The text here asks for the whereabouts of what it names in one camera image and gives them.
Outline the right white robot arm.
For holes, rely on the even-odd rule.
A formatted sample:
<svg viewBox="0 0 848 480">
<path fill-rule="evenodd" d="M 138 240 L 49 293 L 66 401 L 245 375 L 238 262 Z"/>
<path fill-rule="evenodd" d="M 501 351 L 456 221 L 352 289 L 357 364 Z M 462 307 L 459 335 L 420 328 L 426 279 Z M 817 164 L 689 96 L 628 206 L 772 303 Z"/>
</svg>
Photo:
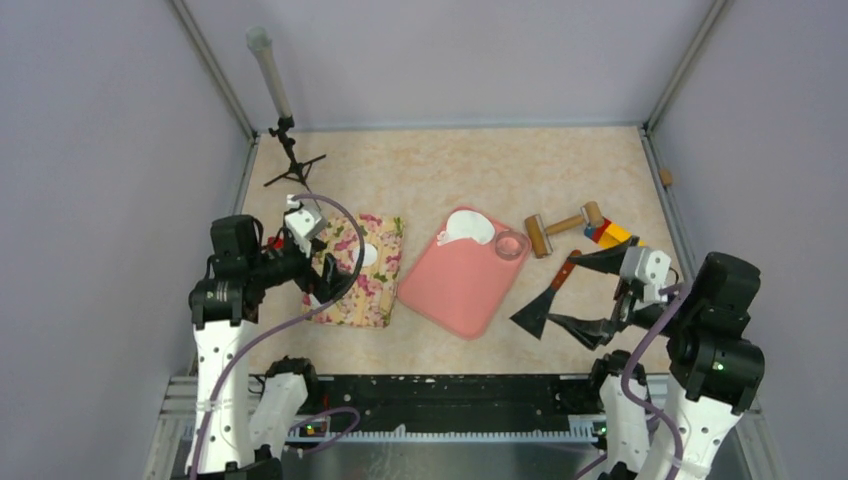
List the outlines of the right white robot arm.
<svg viewBox="0 0 848 480">
<path fill-rule="evenodd" d="M 589 404 L 603 412 L 599 456 L 580 471 L 592 479 L 703 479 L 727 434 L 751 408 L 765 373 L 763 351 L 743 336 L 760 270 L 738 257 L 711 252 L 694 279 L 670 284 L 670 257 L 631 237 L 585 254 L 575 267 L 618 279 L 611 315 L 552 321 L 596 349 L 630 326 L 645 330 L 633 351 L 597 359 L 586 385 Z"/>
</svg>

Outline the wooden rolling pin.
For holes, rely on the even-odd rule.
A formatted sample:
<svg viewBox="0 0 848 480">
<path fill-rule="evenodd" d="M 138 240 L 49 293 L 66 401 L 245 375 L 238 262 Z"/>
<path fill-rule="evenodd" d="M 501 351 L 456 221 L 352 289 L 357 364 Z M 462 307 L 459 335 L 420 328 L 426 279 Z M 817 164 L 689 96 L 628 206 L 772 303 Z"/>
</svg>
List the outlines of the wooden rolling pin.
<svg viewBox="0 0 848 480">
<path fill-rule="evenodd" d="M 546 224 L 540 214 L 535 214 L 525 218 L 523 225 L 534 257 L 541 259 L 553 251 L 550 242 L 552 236 L 578 227 L 599 227 L 603 223 L 604 216 L 598 203 L 589 201 L 580 207 L 576 215 L 558 222 Z"/>
</svg>

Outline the white dough ball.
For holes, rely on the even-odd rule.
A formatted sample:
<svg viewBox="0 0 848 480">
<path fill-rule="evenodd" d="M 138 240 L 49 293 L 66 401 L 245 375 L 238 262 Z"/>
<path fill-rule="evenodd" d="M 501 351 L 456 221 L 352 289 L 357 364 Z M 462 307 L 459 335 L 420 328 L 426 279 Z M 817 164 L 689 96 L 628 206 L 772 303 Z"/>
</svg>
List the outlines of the white dough ball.
<svg viewBox="0 0 848 480">
<path fill-rule="evenodd" d="M 459 240 L 472 240 L 478 245 L 486 245 L 495 235 L 495 226 L 485 215 L 474 210 L 459 209 L 446 220 L 436 236 L 436 244 L 443 246 Z"/>
</svg>

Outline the newly cut round wrapper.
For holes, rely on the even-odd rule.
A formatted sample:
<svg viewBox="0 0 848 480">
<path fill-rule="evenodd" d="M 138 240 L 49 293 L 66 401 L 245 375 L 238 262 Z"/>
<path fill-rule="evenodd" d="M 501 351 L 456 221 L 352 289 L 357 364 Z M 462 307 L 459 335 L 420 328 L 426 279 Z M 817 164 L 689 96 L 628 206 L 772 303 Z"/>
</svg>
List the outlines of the newly cut round wrapper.
<svg viewBox="0 0 848 480">
<path fill-rule="evenodd" d="M 353 264 L 356 265 L 359 257 L 362 256 L 361 267 L 367 268 L 377 261 L 378 254 L 379 251 L 373 244 L 366 243 L 364 246 L 364 252 L 361 252 L 361 248 L 359 246 L 355 246 L 350 252 L 350 257 Z"/>
</svg>

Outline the pink silicone mat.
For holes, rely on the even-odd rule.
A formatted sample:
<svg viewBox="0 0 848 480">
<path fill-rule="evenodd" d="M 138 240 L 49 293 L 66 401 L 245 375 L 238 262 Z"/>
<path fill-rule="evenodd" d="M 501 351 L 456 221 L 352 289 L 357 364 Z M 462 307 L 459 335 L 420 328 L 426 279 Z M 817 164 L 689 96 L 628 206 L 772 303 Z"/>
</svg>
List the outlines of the pink silicone mat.
<svg viewBox="0 0 848 480">
<path fill-rule="evenodd" d="M 438 246 L 437 234 L 459 209 L 485 215 L 495 226 L 494 239 L 486 245 L 459 240 Z M 521 230 L 471 207 L 451 213 L 400 281 L 397 299 L 446 331 L 473 340 L 485 333 L 513 287 L 530 253 L 530 241 Z"/>
</svg>

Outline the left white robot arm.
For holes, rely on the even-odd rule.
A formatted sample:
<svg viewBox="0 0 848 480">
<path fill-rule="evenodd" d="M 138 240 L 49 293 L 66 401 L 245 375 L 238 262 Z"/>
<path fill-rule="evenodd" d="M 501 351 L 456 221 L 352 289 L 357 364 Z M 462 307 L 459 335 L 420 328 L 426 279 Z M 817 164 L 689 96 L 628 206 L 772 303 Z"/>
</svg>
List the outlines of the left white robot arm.
<svg viewBox="0 0 848 480">
<path fill-rule="evenodd" d="M 351 286 L 333 256 L 322 271 L 313 268 L 325 249 L 319 234 L 327 221 L 319 213 L 291 210 L 279 233 L 262 244 L 261 222 L 246 214 L 214 221 L 213 252 L 205 276 L 188 297 L 197 350 L 195 433 L 185 479 L 280 479 L 280 455 L 297 413 L 319 404 L 320 386 L 308 378 L 306 360 L 286 360 L 271 373 L 259 407 L 247 403 L 247 353 L 261 341 L 256 327 L 268 290 L 295 283 L 311 301 L 310 318 L 338 301 Z"/>
</svg>

